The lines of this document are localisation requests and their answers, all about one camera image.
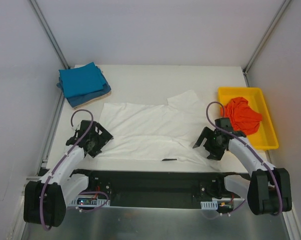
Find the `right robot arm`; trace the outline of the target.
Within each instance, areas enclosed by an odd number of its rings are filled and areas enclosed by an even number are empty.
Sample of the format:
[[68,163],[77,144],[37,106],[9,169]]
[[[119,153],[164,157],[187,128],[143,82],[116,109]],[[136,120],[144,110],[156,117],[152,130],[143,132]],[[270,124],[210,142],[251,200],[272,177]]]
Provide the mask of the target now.
[[289,172],[263,160],[246,134],[233,129],[229,118],[218,118],[213,126],[214,130],[207,126],[203,128],[193,148],[203,146],[210,160],[220,161],[225,151],[237,157],[250,176],[244,194],[252,213],[275,216],[291,211],[293,203]]

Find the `white t shirt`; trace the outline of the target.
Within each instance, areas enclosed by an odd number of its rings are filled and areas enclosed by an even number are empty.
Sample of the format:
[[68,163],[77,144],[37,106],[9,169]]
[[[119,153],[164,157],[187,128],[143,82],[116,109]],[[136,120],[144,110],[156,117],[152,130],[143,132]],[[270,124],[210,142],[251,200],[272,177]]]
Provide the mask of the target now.
[[219,163],[193,146],[204,127],[209,103],[188,90],[167,99],[166,104],[105,103],[99,122],[113,139],[95,157],[96,166],[115,169],[115,164],[163,163],[170,159],[219,171]]

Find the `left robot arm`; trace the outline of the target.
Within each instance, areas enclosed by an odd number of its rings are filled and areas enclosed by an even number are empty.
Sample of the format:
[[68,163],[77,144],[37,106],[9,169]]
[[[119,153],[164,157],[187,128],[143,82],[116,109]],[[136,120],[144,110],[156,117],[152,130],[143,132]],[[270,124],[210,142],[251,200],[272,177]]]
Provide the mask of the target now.
[[82,120],[65,143],[65,152],[57,164],[37,181],[29,181],[24,189],[23,219],[49,230],[63,222],[71,201],[83,192],[96,190],[96,182],[81,173],[74,173],[85,158],[94,158],[114,137],[100,123]]

